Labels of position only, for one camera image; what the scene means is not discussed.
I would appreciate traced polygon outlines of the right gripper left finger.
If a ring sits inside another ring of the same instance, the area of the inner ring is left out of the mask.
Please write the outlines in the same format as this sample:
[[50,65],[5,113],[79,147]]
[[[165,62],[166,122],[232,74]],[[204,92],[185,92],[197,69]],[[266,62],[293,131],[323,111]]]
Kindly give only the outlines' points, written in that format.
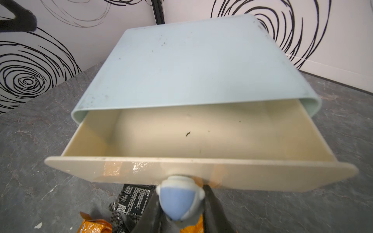
[[160,230],[162,208],[159,196],[154,192],[142,217],[131,233],[158,233]]

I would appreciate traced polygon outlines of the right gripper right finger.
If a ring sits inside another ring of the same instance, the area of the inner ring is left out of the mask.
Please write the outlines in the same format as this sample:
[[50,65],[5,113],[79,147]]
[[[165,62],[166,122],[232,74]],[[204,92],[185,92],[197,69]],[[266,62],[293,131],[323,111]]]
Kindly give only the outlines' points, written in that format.
[[203,185],[205,191],[203,226],[204,233],[235,233],[225,216],[222,205],[209,185]]

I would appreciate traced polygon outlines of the orange cookie pack back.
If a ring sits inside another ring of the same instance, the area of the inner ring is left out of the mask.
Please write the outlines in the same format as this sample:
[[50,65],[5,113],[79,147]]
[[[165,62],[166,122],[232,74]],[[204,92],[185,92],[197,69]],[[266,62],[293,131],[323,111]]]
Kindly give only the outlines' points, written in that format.
[[203,215],[200,216],[196,225],[185,227],[180,230],[180,233],[204,233]]

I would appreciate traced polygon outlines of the orange cookie pack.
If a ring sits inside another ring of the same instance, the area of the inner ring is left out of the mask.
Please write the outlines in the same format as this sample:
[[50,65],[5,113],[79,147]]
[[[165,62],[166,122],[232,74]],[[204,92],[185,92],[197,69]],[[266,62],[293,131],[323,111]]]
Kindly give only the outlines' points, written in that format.
[[83,219],[77,233],[112,233],[112,225],[103,219],[93,219],[89,214],[80,212]]
[[204,233],[203,215],[200,216],[196,225],[185,227],[180,230],[180,233]]

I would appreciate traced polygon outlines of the orange cookie pack front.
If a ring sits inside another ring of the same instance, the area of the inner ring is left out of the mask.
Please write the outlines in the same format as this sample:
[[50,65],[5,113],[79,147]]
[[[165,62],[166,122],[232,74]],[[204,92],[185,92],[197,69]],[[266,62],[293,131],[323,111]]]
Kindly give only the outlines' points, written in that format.
[[103,219],[93,219],[89,214],[80,212],[83,219],[77,233],[112,233],[112,225]]

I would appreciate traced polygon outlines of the cream top drawer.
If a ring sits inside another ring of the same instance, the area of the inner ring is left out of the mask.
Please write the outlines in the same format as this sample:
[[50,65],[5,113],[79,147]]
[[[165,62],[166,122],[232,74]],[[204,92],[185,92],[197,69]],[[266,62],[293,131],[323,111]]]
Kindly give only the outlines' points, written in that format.
[[305,192],[354,177],[298,100],[90,111],[45,163],[90,182]]

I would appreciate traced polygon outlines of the light blue drawer cabinet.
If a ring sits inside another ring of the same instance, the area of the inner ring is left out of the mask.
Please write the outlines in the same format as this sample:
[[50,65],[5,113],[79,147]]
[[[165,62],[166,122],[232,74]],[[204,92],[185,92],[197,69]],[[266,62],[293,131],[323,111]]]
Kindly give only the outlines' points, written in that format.
[[73,109],[95,110],[321,98],[250,14],[126,30]]

